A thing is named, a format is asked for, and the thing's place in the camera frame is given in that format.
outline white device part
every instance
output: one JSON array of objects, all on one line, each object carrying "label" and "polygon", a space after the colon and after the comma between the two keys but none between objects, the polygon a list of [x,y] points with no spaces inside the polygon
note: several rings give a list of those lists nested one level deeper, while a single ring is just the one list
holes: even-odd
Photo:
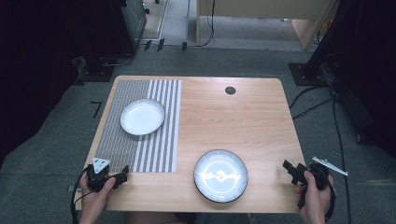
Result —
[{"label": "white device part", "polygon": [[105,169],[110,164],[110,160],[92,158],[92,164],[95,173],[99,174],[101,171],[103,171],[103,169]]},{"label": "white device part", "polygon": [[338,169],[336,166],[332,165],[327,160],[321,160],[321,159],[318,159],[317,157],[314,157],[313,160],[317,161],[318,163],[320,163],[320,164],[322,164],[322,165],[324,165],[324,166],[326,166],[326,167],[328,167],[328,168],[330,168],[330,169],[332,169],[332,170],[334,170],[334,171],[336,171],[336,172],[338,172],[338,173],[340,173],[342,175],[348,175],[347,172],[345,172],[345,171],[343,171],[341,169]]}]

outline black controller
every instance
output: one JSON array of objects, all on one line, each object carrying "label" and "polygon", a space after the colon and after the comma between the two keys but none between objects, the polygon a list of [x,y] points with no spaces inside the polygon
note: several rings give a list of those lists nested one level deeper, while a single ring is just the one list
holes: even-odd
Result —
[{"label": "black controller", "polygon": [[[290,162],[285,160],[283,162],[283,167],[285,167],[285,169],[288,170],[288,174],[290,174],[293,177],[293,179],[291,180],[291,183],[293,185],[297,185],[298,182],[307,185],[306,179],[304,177],[304,172],[309,171],[315,177],[317,188],[319,190],[323,190],[328,186],[329,169],[320,163],[317,162],[310,163],[309,169],[299,163],[297,165],[297,168],[295,168],[293,167],[293,165],[291,165]],[[302,208],[305,205],[305,194],[306,194],[306,189],[303,191],[300,201],[297,203],[297,206],[299,208]]]},{"label": "black controller", "polygon": [[129,167],[126,165],[122,172],[116,175],[109,176],[108,175],[109,166],[105,167],[101,172],[98,174],[95,173],[93,169],[93,165],[88,165],[88,188],[92,191],[99,192],[103,186],[105,185],[106,181],[111,178],[116,178],[116,183],[113,186],[113,189],[117,189],[119,185],[125,183],[127,181],[127,176],[129,172]]}]

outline table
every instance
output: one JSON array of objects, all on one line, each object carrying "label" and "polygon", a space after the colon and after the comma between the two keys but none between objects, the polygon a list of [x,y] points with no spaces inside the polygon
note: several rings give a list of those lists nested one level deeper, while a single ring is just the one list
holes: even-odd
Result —
[{"label": "table", "polygon": [[[282,84],[276,78],[117,77],[93,139],[87,164],[92,163],[119,82],[147,79],[182,81],[177,170],[173,173],[129,173],[128,182],[112,191],[107,210],[298,211],[295,187],[282,164],[284,160],[293,165],[298,162],[304,164],[304,157]],[[236,93],[226,93],[227,87],[234,87]],[[212,149],[230,150],[247,167],[246,191],[231,203],[213,203],[202,196],[194,185],[195,163]]]},{"label": "table", "polygon": [[[211,16],[214,0],[197,0],[196,44],[200,39],[200,16]],[[338,0],[215,0],[214,16],[293,19],[292,26],[303,49],[307,49]]]}]

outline gray and white placemat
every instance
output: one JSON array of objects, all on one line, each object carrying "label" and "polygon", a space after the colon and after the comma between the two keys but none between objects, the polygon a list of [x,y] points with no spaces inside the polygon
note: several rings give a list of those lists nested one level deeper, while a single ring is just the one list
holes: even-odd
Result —
[{"label": "gray and white placemat", "polygon": [[[181,80],[120,80],[108,112],[95,157],[110,160],[110,172],[129,165],[130,172],[174,172]],[[120,114],[131,102],[149,98],[165,108],[163,125],[155,132],[135,136],[120,126]]]}]

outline plate rim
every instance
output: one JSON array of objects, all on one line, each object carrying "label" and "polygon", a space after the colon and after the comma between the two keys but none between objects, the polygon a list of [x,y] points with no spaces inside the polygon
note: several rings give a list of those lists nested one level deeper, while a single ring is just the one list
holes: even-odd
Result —
[{"label": "plate rim", "polygon": [[[149,100],[149,101],[155,102],[155,104],[161,106],[162,111],[163,111],[163,121],[160,123],[160,125],[159,125],[155,130],[153,130],[153,131],[151,131],[151,132],[149,132],[149,133],[130,133],[130,132],[128,132],[127,130],[125,130],[125,128],[123,127],[122,122],[121,122],[121,117],[122,117],[122,115],[124,114],[126,107],[128,107],[128,106],[131,105],[131,104],[136,103],[137,101],[145,101],[145,100]],[[155,131],[157,131],[161,126],[163,126],[163,123],[165,122],[165,119],[166,119],[166,110],[165,110],[165,107],[163,106],[163,104],[161,104],[159,101],[154,100],[154,99],[151,99],[151,98],[140,98],[140,99],[133,100],[131,103],[129,103],[127,106],[125,106],[125,107],[122,109],[122,111],[121,111],[121,113],[120,113],[120,126],[121,126],[121,128],[122,128],[125,132],[127,132],[127,133],[129,133],[129,134],[131,134],[131,135],[143,136],[143,135],[150,134],[150,133],[154,133]]]},{"label": "plate rim", "polygon": [[[244,189],[241,191],[241,193],[240,193],[237,197],[235,197],[234,199],[232,199],[232,200],[230,200],[230,201],[227,201],[227,202],[219,202],[219,201],[215,201],[215,200],[212,200],[212,199],[206,197],[206,196],[201,192],[201,190],[198,188],[198,186],[197,186],[197,181],[196,181],[196,178],[195,178],[195,170],[196,170],[196,168],[197,168],[198,162],[199,162],[199,161],[201,160],[201,158],[203,158],[206,154],[208,154],[208,153],[213,153],[214,151],[226,151],[226,152],[229,152],[229,153],[231,153],[231,154],[234,154],[235,157],[238,158],[238,160],[240,160],[240,161],[242,162],[242,164],[243,164],[244,167],[245,167],[245,170],[247,171],[247,183],[246,183]],[[241,159],[238,155],[236,155],[236,153],[233,153],[233,152],[231,152],[230,150],[227,150],[227,149],[212,149],[212,150],[209,150],[209,151],[207,151],[206,153],[204,153],[204,155],[202,155],[202,156],[198,159],[198,161],[195,163],[194,170],[193,170],[193,172],[192,172],[192,177],[193,177],[193,179],[194,179],[194,185],[195,185],[195,187],[198,189],[198,191],[201,193],[201,195],[203,195],[206,199],[208,199],[209,201],[214,202],[214,203],[231,203],[231,202],[234,202],[235,200],[237,200],[238,198],[240,198],[240,197],[242,196],[242,194],[244,194],[245,190],[246,190],[247,187],[248,187],[248,168],[246,167],[244,161],[242,161],[242,159]]]}]

